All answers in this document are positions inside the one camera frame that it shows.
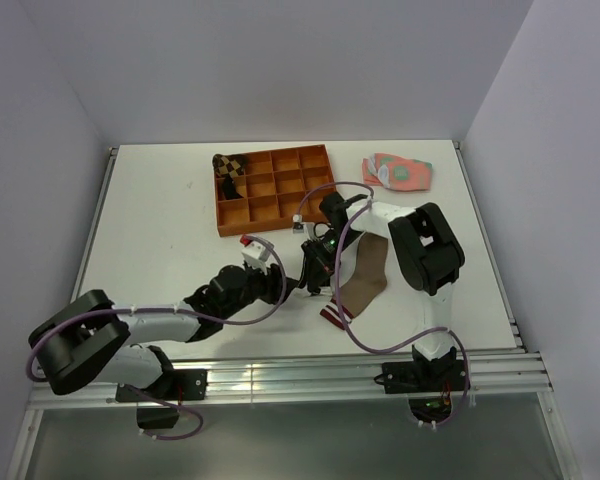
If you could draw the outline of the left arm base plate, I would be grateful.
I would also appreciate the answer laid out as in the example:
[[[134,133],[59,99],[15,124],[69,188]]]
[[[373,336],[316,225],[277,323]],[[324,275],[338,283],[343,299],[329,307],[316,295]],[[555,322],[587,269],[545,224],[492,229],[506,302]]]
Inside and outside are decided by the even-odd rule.
[[[207,387],[206,369],[177,369],[162,375],[145,389],[118,386],[115,401],[119,403],[201,401]]]

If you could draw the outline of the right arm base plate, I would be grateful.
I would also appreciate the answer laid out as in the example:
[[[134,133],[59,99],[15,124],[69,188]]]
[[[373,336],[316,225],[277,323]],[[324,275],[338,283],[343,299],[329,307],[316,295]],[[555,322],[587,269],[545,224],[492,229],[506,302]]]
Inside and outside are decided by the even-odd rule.
[[[448,357],[426,360],[391,361],[381,365],[373,378],[386,394],[462,392],[468,375],[460,359]]]

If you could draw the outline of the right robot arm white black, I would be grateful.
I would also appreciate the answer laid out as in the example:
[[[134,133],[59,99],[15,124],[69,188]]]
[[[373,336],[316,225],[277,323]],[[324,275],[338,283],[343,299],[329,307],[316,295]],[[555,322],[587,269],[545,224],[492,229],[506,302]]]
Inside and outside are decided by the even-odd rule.
[[[369,293],[384,285],[386,254],[394,251],[399,271],[423,302],[421,326],[412,337],[386,353],[412,348],[413,378],[423,389],[442,383],[448,370],[466,353],[451,329],[453,288],[465,264],[465,255],[439,206],[417,208],[376,201],[372,196],[349,199],[334,192],[319,205],[329,225],[323,235],[310,234],[298,286],[317,295],[331,286],[333,297],[327,313],[345,332],[363,305],[360,287]]]

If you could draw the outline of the brown sock striped cuff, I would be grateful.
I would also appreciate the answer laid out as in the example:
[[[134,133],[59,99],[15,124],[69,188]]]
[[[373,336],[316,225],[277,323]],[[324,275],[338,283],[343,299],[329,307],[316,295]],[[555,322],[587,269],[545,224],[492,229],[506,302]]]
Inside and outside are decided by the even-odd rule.
[[[351,277],[340,286],[340,304],[347,324],[356,319],[387,286],[388,240],[372,233],[360,237]]]

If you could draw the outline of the orange compartment tray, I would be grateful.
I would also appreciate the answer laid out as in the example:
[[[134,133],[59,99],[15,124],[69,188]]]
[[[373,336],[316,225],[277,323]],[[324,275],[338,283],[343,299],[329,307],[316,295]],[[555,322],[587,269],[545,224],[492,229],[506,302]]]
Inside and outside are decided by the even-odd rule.
[[[299,213],[308,222],[324,222],[319,205],[335,187],[323,144],[264,150],[248,157],[245,173],[235,179],[242,199],[225,200],[214,175],[216,226],[221,237],[280,230]]]

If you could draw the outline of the pink green dotted sock pair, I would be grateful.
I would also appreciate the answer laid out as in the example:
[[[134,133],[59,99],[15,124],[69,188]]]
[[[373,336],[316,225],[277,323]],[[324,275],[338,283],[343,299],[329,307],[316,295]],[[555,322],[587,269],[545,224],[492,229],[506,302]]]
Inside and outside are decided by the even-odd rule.
[[[428,191],[433,166],[429,162],[377,152],[362,159],[362,177],[366,185],[391,191]]]

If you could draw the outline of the checkered brown rolled sock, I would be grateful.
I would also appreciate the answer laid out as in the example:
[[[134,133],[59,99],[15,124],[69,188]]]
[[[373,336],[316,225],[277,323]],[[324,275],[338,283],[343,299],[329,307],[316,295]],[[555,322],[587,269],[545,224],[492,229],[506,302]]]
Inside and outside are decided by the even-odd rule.
[[[221,180],[221,191],[225,200],[242,199],[237,191],[235,179],[245,173],[248,157],[243,154],[215,154],[212,158],[214,175]]]

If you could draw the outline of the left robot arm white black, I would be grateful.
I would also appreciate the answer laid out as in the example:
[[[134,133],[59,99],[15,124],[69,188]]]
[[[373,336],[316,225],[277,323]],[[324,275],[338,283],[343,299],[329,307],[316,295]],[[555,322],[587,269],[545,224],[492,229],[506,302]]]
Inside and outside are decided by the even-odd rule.
[[[175,306],[133,309],[90,290],[30,334],[30,360],[57,395],[108,382],[129,383],[163,399],[173,391],[175,375],[156,342],[206,340],[256,301],[278,307],[297,285],[276,264],[263,269],[243,264],[223,267]]]

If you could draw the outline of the aluminium rail frame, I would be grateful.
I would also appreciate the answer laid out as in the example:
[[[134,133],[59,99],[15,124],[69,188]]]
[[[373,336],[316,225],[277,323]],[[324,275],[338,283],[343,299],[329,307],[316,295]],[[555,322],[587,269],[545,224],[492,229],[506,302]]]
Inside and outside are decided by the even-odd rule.
[[[389,399],[373,378],[384,362],[409,355],[352,355],[275,360],[176,361],[177,369],[207,371],[200,405],[302,403]],[[471,393],[545,393],[553,390],[538,353],[508,352],[470,357]]]

